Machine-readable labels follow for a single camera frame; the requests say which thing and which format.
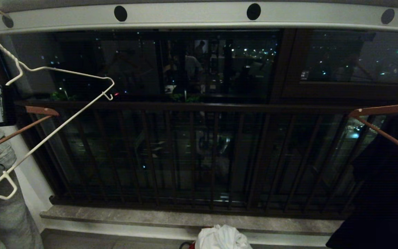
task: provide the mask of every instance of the denim pants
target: denim pants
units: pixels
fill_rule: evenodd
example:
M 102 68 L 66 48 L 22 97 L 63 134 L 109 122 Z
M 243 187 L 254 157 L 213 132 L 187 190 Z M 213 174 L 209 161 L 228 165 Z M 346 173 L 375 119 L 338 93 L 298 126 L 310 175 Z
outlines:
M 9 169 L 16 161 L 15 152 L 10 142 L 0 145 L 0 176 L 3 170 Z M 42 249 L 41 236 L 32 216 L 25 205 L 21 188 L 15 173 L 10 177 L 18 186 L 18 191 L 9 200 L 0 199 L 0 249 Z M 0 195 L 9 195 L 12 191 L 7 180 L 0 183 Z

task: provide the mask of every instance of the black circular hole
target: black circular hole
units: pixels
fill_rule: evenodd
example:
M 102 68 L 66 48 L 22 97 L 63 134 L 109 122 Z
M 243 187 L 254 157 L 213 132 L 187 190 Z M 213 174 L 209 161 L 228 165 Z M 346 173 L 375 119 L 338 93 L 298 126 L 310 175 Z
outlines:
M 260 6 L 257 3 L 253 3 L 247 9 L 247 16 L 250 20 L 256 20 L 260 16 Z
M 127 10 L 125 10 L 125 8 L 122 6 L 116 6 L 115 17 L 120 22 L 127 20 Z
M 3 16 L 4 25 L 8 28 L 13 27 L 13 20 L 10 17 Z
M 394 19 L 395 12 L 393 9 L 387 9 L 382 14 L 382 18 L 380 19 L 383 24 L 388 24 Z

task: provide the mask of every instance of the stone sill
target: stone sill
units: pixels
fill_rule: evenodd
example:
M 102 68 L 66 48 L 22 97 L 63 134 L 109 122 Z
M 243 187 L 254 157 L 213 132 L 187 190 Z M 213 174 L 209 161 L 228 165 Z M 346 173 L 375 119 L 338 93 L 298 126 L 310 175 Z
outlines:
M 281 233 L 301 235 L 331 235 L 343 221 L 287 219 L 219 214 L 192 214 L 168 211 L 143 211 L 112 208 L 54 205 L 41 212 L 44 219 L 92 222 L 119 225 L 142 225 L 201 229 L 215 224 L 227 224 L 240 232 Z

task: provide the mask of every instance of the balcony railing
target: balcony railing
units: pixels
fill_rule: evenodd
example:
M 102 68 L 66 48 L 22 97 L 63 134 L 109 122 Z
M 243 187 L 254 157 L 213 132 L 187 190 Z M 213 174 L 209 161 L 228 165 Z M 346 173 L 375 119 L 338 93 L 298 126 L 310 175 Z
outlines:
M 86 103 L 19 104 L 61 114 L 25 134 L 34 145 Z M 361 186 L 350 164 L 376 136 L 355 108 L 97 102 L 35 157 L 54 204 L 341 219 Z

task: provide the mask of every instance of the black garment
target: black garment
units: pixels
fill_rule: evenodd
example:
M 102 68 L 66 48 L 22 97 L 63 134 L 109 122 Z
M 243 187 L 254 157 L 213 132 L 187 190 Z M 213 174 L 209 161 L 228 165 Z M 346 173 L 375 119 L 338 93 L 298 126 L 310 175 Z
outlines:
M 398 115 L 383 128 L 398 139 Z M 352 162 L 364 181 L 355 210 L 327 242 L 333 249 L 398 248 L 398 146 L 378 135 Z

